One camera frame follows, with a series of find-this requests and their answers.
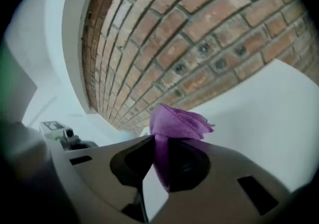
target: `black slot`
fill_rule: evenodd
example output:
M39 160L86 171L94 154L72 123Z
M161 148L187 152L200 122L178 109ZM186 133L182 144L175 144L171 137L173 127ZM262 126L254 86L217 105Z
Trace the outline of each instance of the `black slot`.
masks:
M70 162L72 165L77 165L86 161L92 160L92 158L90 156L83 156L83 157L79 157L79 158L72 158L70 159Z
M278 205L278 201L274 199L261 186L254 177L242 177L237 180L243 190L246 192L250 200L257 208L260 215L264 215Z

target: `brick wall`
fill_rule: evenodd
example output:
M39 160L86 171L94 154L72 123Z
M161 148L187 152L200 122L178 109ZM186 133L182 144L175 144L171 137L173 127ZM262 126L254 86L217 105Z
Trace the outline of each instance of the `brick wall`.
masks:
M318 83L315 38L300 0L91 0L87 95L116 128L138 133L157 103L188 110L274 58Z

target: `purple cloth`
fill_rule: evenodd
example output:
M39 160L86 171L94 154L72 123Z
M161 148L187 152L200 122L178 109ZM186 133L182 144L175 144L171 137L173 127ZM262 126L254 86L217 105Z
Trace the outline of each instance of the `purple cloth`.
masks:
M202 115L159 104L151 114L150 134L155 136L154 166L162 186L169 185L169 138L204 139L203 134L213 132Z

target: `gray device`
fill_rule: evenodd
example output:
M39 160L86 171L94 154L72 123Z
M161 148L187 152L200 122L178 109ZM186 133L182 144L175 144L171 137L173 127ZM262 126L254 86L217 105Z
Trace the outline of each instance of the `gray device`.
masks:
M76 222L149 222L142 182L154 161L153 136L65 150L21 123L1 127L5 158L19 180ZM169 139L169 148L169 198L153 224L265 223L290 198L280 181L234 150L188 138Z
M98 145L92 141L82 141L74 134L72 128L55 121L44 121L40 123L39 131L47 140L59 141L64 150L79 150Z

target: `black opening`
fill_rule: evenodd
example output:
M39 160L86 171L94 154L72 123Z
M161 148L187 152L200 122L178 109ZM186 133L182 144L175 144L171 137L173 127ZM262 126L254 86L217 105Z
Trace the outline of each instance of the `black opening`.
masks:
M72 165L77 165L86 161L92 160L92 158L90 156L83 156L83 157L79 157L79 158L72 158L70 159L70 162Z
M266 214L278 205L278 201L274 199L254 177L242 177L237 181L253 202L260 215Z
M203 151L170 138L169 143L169 191L192 190L208 175L210 160Z
M87 148L90 148L90 147L85 143L76 143L70 146L70 150L81 150L81 149L87 149Z

